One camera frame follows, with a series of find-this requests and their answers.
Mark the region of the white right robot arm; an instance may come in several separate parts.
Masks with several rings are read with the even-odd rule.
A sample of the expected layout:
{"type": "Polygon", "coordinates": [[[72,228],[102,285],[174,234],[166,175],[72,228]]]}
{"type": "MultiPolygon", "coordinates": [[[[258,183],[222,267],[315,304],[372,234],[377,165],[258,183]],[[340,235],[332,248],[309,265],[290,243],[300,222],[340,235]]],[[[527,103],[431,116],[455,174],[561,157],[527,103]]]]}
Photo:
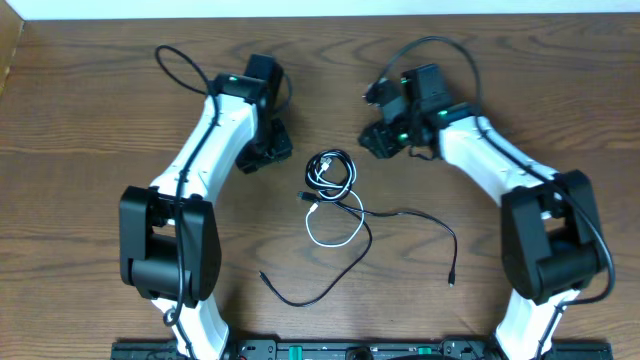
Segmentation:
{"type": "Polygon", "coordinates": [[[382,113],[365,128],[361,146],[379,159],[409,147],[469,176],[500,210],[501,261],[512,287],[494,332],[493,356],[504,359],[598,359],[606,345],[556,345],[564,312],[610,266],[589,178],[536,162],[495,131],[471,106],[453,101],[435,64],[406,71],[402,85],[381,77],[366,101],[382,113]]]}

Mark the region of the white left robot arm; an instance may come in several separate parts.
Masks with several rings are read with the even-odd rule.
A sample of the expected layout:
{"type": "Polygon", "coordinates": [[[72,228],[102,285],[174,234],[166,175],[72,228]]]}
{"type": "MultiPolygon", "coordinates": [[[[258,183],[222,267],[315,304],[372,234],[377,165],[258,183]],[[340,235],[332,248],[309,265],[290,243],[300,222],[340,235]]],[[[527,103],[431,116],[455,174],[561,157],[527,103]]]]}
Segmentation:
{"type": "Polygon", "coordinates": [[[200,119],[184,146],[146,187],[119,203],[120,275],[163,313],[189,359],[221,359],[230,336],[213,294],[222,262],[214,207],[232,167],[253,173],[291,155],[278,117],[286,75],[254,54],[243,74],[207,81],[200,119]]]}

